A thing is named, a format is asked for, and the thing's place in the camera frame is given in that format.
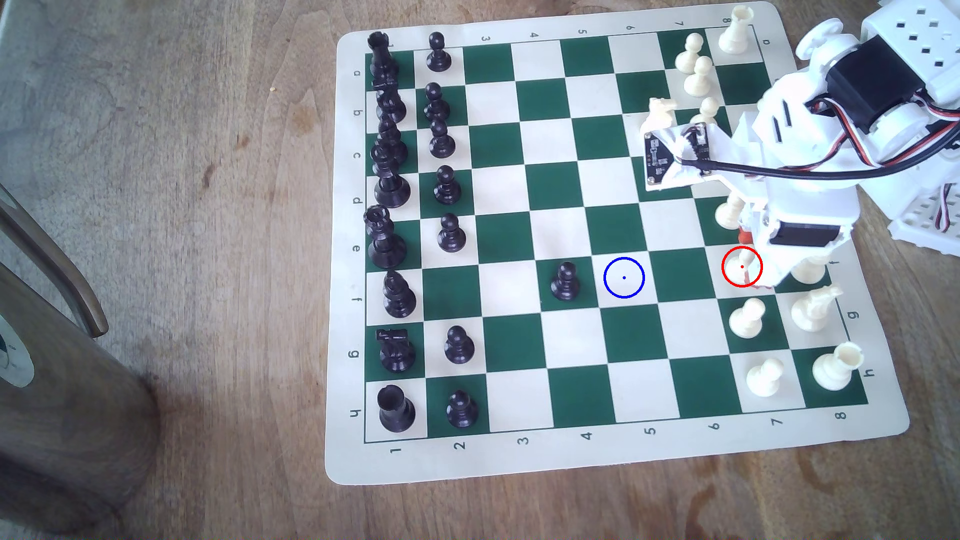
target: wooden table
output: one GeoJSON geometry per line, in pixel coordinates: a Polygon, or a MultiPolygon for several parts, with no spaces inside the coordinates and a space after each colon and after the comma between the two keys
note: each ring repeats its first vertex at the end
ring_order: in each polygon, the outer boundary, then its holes
{"type": "MultiPolygon", "coordinates": [[[[388,487],[324,473],[334,61],[376,27],[658,8],[595,0],[10,0],[0,182],[100,296],[156,389],[130,537],[932,537],[960,530],[960,258],[855,243],[911,428],[814,448],[388,487]]],[[[868,0],[775,2],[796,44],[868,0]]],[[[58,307],[12,244],[2,260],[58,307]]],[[[33,534],[0,523],[5,536],[33,534]]]]}

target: white chess piece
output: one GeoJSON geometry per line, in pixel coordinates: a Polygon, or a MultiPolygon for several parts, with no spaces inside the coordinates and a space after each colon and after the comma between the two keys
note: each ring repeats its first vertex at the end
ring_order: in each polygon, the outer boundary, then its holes
{"type": "Polygon", "coordinates": [[[684,44],[684,49],[686,50],[677,55],[677,59],[674,61],[677,71],[687,75],[692,75],[693,67],[697,64],[697,59],[700,58],[700,50],[703,48],[703,36],[695,32],[687,36],[686,43],[684,44]]]}
{"type": "Polygon", "coordinates": [[[767,311],[767,306],[759,298],[748,299],[743,307],[738,307],[730,315],[730,330],[736,335],[750,339],[756,337],[763,328],[760,318],[767,311]]]}
{"type": "Polygon", "coordinates": [[[827,390],[843,390],[853,370],[863,365],[863,349],[850,341],[813,360],[813,379],[827,390]]]}
{"type": "Polygon", "coordinates": [[[747,6],[737,6],[733,8],[730,19],[730,26],[720,35],[720,50],[728,55],[743,54],[749,43],[747,31],[750,23],[754,22],[754,10],[747,6]]]}
{"type": "Polygon", "coordinates": [[[761,398],[769,398],[780,389],[780,376],[783,375],[783,362],[778,358],[767,358],[763,363],[750,368],[747,372],[747,387],[761,398]]]}
{"type": "Polygon", "coordinates": [[[696,65],[693,66],[693,75],[687,76],[684,80],[684,92],[693,97],[704,97],[710,93],[709,74],[713,69],[713,61],[710,57],[700,57],[696,65]]]}
{"type": "Polygon", "coordinates": [[[740,228],[740,212],[743,211],[745,205],[743,199],[731,193],[727,196],[727,202],[721,203],[717,207],[716,212],[713,213],[713,218],[717,220],[717,225],[720,227],[728,231],[736,231],[740,228]]]}
{"type": "Polygon", "coordinates": [[[704,122],[706,124],[716,124],[716,115],[719,110],[720,102],[717,101],[715,97],[706,97],[703,103],[700,104],[700,114],[694,114],[693,118],[690,118],[690,123],[696,124],[697,122],[704,122]]]}
{"type": "Polygon", "coordinates": [[[804,331],[821,331],[827,325],[827,313],[833,299],[843,294],[840,285],[827,285],[811,290],[793,303],[790,318],[804,331]]]}

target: blue circle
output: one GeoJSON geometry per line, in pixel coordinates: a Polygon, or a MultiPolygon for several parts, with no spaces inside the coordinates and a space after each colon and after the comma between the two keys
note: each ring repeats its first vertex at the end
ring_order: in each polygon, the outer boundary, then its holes
{"type": "Polygon", "coordinates": [[[603,271],[603,285],[604,285],[605,287],[607,287],[607,291],[608,291],[608,292],[610,292],[613,296],[615,296],[615,297],[617,297],[617,298],[634,298],[637,294],[640,293],[641,290],[643,290],[643,285],[644,285],[645,283],[647,283],[647,273],[643,271],[643,266],[640,266],[640,263],[639,263],[639,262],[636,262],[635,259],[632,259],[632,258],[629,258],[629,257],[621,257],[621,258],[615,258],[614,260],[611,260],[611,261],[610,261],[610,264],[608,264],[608,265],[607,265],[607,268],[605,268],[604,271],[603,271]],[[628,294],[627,296],[621,296],[621,295],[616,294],[615,292],[613,292],[613,291],[610,289],[610,286],[607,284],[607,272],[610,271],[610,267],[613,266],[613,264],[614,264],[615,262],[617,262],[618,260],[628,260],[628,261],[632,262],[633,264],[635,264],[636,267],[640,269],[640,276],[641,276],[643,279],[642,279],[642,281],[640,281],[640,287],[639,287],[636,291],[634,291],[633,294],[628,294]]]}

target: red circle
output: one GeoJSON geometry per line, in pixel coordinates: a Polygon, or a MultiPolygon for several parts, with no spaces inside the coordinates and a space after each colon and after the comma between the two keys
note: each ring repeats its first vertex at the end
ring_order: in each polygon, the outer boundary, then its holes
{"type": "Polygon", "coordinates": [[[736,246],[735,248],[729,250],[729,251],[727,252],[727,254],[723,256],[723,260],[720,261],[720,273],[723,275],[723,279],[724,279],[724,280],[727,280],[727,283],[733,285],[734,287],[747,288],[747,287],[749,287],[749,286],[753,286],[754,283],[760,281],[760,276],[763,275],[763,259],[760,258],[760,254],[757,253],[756,250],[755,250],[754,248],[750,247],[750,246],[736,246]],[[758,274],[756,274],[756,279],[753,280],[752,282],[749,282],[749,283],[745,284],[745,285],[738,285],[738,284],[730,281],[730,278],[727,277],[727,257],[729,257],[730,254],[733,253],[733,252],[735,252],[736,250],[750,250],[750,251],[754,252],[754,255],[756,255],[756,260],[759,260],[759,261],[760,261],[760,272],[759,272],[758,274]]]}

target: chess mat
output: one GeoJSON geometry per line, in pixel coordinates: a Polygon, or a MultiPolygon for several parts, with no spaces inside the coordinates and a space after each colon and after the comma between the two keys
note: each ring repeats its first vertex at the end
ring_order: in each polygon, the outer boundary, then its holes
{"type": "Polygon", "coordinates": [[[338,49],[334,234],[327,363],[325,463],[339,483],[450,479],[755,451],[902,432],[906,409],[852,244],[833,256],[821,282],[787,278],[775,289],[739,288],[720,269],[737,233],[713,214],[728,190],[717,182],[647,192],[639,126],[650,97],[678,101],[677,122],[703,98],[673,69],[687,35],[705,38],[709,95],[728,133],[778,77],[796,69],[775,8],[756,17],[748,51],[731,56],[717,40],[731,5],[599,13],[463,26],[388,29],[399,65],[398,123],[409,159],[400,174],[410,200],[391,209],[407,257],[396,269],[418,302],[395,319],[383,308],[385,272],[366,256],[362,214],[375,204],[370,149],[376,102],[370,32],[338,49]],[[453,60],[426,68],[426,37],[439,30],[453,60]],[[433,158],[423,87],[437,82],[450,104],[456,151],[433,158]],[[433,197],[436,171],[455,170],[463,196],[433,197]],[[467,234],[455,254],[437,244],[440,216],[453,212],[467,234]],[[580,294],[561,302],[550,280],[574,262],[580,294]],[[827,327],[805,332],[790,307],[832,282],[845,294],[827,327]],[[731,313],[750,297],[766,305],[753,339],[730,332],[731,313]],[[468,363],[444,355],[449,327],[476,346],[468,363]],[[377,329],[405,329],[416,350],[409,370],[379,361],[377,329]],[[841,342],[866,362],[841,391],[820,387],[811,366],[841,342]],[[780,390],[759,398],[746,373],[768,357],[785,367],[780,390]],[[411,428],[385,430],[376,394],[403,389],[417,410],[411,428]],[[465,390],[480,416],[467,429],[445,417],[465,390]]]}

